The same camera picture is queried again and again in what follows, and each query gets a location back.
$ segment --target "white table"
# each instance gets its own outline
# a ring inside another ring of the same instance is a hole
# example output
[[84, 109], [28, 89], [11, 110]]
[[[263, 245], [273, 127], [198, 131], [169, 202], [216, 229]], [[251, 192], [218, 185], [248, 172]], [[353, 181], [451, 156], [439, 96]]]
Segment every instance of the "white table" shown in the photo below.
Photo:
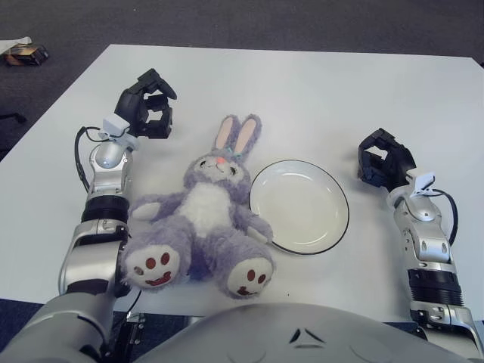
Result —
[[[278, 270], [254, 302], [333, 306], [380, 321], [406, 321], [399, 231], [386, 192], [359, 181], [359, 143], [384, 127], [409, 147], [436, 188], [458, 202], [452, 248], [464, 300], [484, 318], [484, 71], [469, 58], [111, 45], [0, 163], [0, 297], [44, 303], [80, 220], [85, 192], [73, 162], [78, 128], [101, 126], [120, 92], [154, 67], [178, 93], [167, 141], [142, 141], [135, 197], [182, 188], [188, 163], [209, 150], [222, 117], [257, 113], [262, 137], [247, 161], [255, 175], [277, 160], [326, 169], [342, 185], [350, 223], [317, 256], [273, 249]], [[82, 145], [85, 155], [92, 147]], [[450, 209], [439, 201], [444, 214]], [[445, 230], [449, 227], [444, 220]], [[133, 291], [120, 299], [126, 309]], [[138, 302], [145, 312], [207, 315], [247, 301], [211, 284], [186, 284]]]

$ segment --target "white belly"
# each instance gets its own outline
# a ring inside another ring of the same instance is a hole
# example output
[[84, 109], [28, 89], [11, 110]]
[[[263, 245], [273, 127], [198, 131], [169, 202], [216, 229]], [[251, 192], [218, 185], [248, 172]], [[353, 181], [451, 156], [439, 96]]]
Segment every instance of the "white belly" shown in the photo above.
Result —
[[177, 213], [194, 224], [199, 237], [206, 237], [215, 227], [231, 227], [231, 200], [217, 185], [199, 183], [190, 191]]

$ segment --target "white plate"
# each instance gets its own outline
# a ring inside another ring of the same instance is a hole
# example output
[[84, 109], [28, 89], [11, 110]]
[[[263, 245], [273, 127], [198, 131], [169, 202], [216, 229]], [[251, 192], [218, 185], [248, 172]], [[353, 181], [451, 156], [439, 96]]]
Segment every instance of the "white plate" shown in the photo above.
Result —
[[349, 223], [348, 201], [336, 180], [298, 160], [263, 169], [252, 184], [250, 208], [270, 223], [276, 246], [298, 254], [329, 250]]

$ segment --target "cardboard box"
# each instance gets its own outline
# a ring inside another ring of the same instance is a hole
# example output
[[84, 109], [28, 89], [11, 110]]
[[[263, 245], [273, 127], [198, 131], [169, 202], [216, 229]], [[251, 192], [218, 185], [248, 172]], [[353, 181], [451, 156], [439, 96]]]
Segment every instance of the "cardboard box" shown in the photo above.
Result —
[[39, 66], [48, 58], [43, 45], [17, 44], [3, 53], [5, 61], [11, 66]]

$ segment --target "plush rabbit toy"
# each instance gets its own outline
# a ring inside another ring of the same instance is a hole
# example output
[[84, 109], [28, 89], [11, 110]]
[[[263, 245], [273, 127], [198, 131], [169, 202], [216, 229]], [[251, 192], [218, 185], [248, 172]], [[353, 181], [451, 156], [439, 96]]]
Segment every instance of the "plush rabbit toy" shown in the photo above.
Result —
[[185, 191], [146, 195], [132, 206], [132, 217], [152, 227], [133, 236], [123, 251], [128, 284], [159, 290], [186, 275], [213, 276], [233, 298], [262, 291], [275, 268], [265, 245], [272, 229], [247, 208], [250, 175], [243, 166], [261, 128], [255, 115], [242, 126], [227, 116], [212, 151], [188, 167]]

